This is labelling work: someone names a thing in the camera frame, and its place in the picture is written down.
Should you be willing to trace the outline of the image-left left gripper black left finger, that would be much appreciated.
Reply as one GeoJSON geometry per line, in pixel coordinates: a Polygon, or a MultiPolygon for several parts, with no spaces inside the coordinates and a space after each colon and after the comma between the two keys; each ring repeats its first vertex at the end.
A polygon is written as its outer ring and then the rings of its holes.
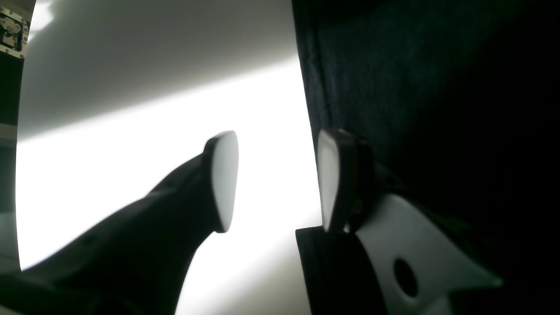
{"type": "Polygon", "coordinates": [[[21,315],[173,315],[190,263],[232,223],[234,131],[40,263],[1,275],[1,305],[21,315]]]}

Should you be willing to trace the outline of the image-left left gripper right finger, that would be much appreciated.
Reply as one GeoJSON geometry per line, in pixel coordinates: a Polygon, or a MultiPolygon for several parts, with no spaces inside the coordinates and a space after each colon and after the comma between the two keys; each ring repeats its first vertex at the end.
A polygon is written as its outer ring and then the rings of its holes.
{"type": "Polygon", "coordinates": [[[457,315],[452,295],[503,279],[469,255],[411,199],[356,136],[323,129],[317,141],[322,226],[357,237],[390,315],[457,315]]]}

